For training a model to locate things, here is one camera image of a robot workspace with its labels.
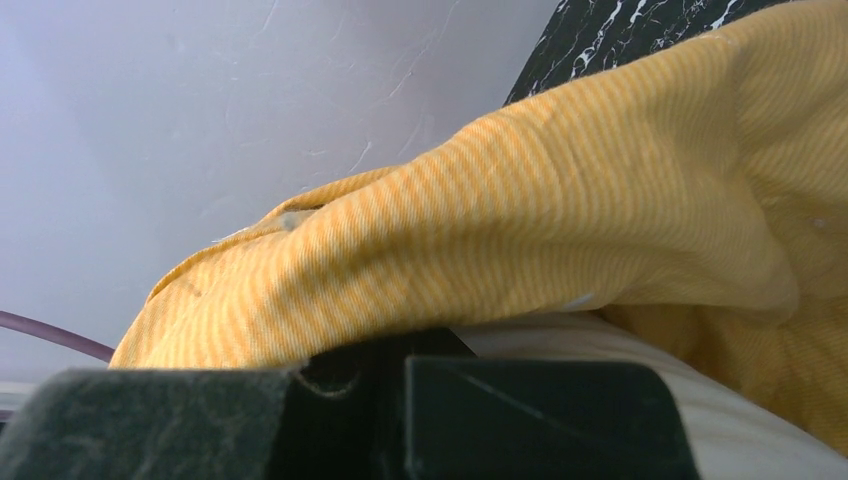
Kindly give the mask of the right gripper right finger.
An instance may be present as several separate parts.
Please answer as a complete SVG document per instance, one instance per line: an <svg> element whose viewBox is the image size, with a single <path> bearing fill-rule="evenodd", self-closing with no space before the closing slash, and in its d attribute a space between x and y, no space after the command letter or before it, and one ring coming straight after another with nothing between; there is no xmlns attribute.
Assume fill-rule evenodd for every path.
<svg viewBox="0 0 848 480"><path fill-rule="evenodd" d="M677 404L651 368L417 357L406 365L409 479L695 479Z"/></svg>

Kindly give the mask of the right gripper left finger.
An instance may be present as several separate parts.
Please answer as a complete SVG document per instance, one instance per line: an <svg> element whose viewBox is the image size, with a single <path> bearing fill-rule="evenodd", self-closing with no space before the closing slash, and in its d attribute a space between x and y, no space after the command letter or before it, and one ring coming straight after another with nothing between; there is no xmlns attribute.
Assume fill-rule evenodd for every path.
<svg viewBox="0 0 848 480"><path fill-rule="evenodd" d="M67 371L1 434L4 479L263 479L289 376Z"/></svg>

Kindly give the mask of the white pillow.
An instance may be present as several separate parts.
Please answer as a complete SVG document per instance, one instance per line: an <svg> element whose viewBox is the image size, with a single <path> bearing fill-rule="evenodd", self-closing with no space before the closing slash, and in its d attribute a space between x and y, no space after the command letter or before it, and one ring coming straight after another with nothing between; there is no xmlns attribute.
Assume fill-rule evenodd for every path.
<svg viewBox="0 0 848 480"><path fill-rule="evenodd" d="M672 355L588 312L525 315L459 327L484 358L626 361L668 385L704 479L844 479L847 460Z"/></svg>

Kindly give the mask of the yellow and blue pillowcase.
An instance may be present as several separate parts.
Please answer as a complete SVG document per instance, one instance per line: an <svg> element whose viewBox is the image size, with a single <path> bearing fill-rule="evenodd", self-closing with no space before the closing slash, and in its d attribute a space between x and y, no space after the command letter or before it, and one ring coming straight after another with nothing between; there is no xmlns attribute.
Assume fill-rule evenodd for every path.
<svg viewBox="0 0 848 480"><path fill-rule="evenodd" d="M114 368L251 368L534 312L847 449L847 5L792 1L293 197L149 294Z"/></svg>

